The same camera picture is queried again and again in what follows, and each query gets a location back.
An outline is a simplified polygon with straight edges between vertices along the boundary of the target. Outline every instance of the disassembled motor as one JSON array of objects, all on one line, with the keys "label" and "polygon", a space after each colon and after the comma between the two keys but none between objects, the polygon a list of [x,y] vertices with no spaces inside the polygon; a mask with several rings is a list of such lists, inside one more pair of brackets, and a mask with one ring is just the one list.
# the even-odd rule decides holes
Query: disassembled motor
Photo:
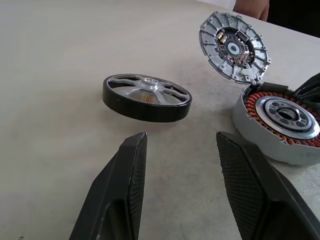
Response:
[{"label": "disassembled motor", "polygon": [[103,82],[103,102],[115,112],[148,122],[174,122],[187,116],[191,94],[183,87],[140,74],[109,76]]},{"label": "disassembled motor", "polygon": [[214,12],[201,25],[199,40],[220,74],[250,84],[233,110],[241,135],[272,159],[293,165],[320,163],[320,74],[296,91],[259,83],[271,59],[262,35],[239,15]]},{"label": "disassembled motor", "polygon": [[257,84],[271,59],[262,35],[242,16],[214,12],[200,27],[199,40],[209,63],[224,77],[240,84]]}]

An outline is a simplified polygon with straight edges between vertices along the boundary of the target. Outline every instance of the silver metal hub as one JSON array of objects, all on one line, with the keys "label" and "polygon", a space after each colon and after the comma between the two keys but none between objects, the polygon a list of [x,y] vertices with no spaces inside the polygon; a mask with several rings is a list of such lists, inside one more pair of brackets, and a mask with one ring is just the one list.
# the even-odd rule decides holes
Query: silver metal hub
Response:
[{"label": "silver metal hub", "polygon": [[285,98],[261,97],[255,104],[255,110],[265,124],[285,136],[309,140],[320,133],[314,116],[302,106]]},{"label": "silver metal hub", "polygon": [[119,95],[149,104],[177,106],[191,99],[186,90],[173,82],[139,74],[115,75],[106,84]]}]

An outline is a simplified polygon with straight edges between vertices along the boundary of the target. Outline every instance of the white table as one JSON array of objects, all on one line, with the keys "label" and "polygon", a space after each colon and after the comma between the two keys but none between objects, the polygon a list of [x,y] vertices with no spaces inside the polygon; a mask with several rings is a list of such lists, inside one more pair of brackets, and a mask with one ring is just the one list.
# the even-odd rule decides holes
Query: white table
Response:
[{"label": "white table", "polygon": [[[193,0],[11,0],[0,5],[0,239],[68,239],[90,185],[122,141],[148,132],[140,240],[238,240],[216,132],[236,133],[244,86],[203,55],[214,11]],[[296,89],[319,71],[320,39],[250,17],[272,64],[264,80]],[[102,102],[103,80],[138,73],[193,96],[174,123],[130,119]],[[272,162],[320,218],[320,165]]]}]

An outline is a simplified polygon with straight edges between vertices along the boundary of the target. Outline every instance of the black rubber rim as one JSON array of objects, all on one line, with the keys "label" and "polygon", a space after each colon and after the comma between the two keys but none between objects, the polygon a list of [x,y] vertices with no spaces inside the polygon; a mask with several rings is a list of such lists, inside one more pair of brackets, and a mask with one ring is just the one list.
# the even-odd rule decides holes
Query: black rubber rim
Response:
[{"label": "black rubber rim", "polygon": [[[179,86],[190,95],[190,99],[186,103],[181,105],[172,105],[172,106],[150,104],[147,102],[141,102],[135,99],[122,96],[112,91],[107,86],[107,80],[113,76],[116,76],[116,75],[109,76],[103,81],[103,89],[102,89],[103,102],[113,111],[132,119],[137,119],[137,120],[142,120],[147,122],[156,122],[156,123],[175,122],[185,118],[188,115],[191,102],[192,102],[192,96],[183,87]],[[163,81],[163,79],[161,78],[147,76],[147,75],[143,75],[143,76],[145,76],[146,78],[153,78],[159,81]]]}]

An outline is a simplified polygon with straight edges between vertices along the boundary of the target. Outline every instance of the person's hand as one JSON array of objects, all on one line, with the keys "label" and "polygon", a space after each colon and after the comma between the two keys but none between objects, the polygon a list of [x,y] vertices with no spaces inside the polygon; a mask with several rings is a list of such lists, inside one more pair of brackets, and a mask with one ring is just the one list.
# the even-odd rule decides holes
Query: person's hand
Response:
[{"label": "person's hand", "polygon": [[267,21],[269,0],[236,0],[234,12]]}]

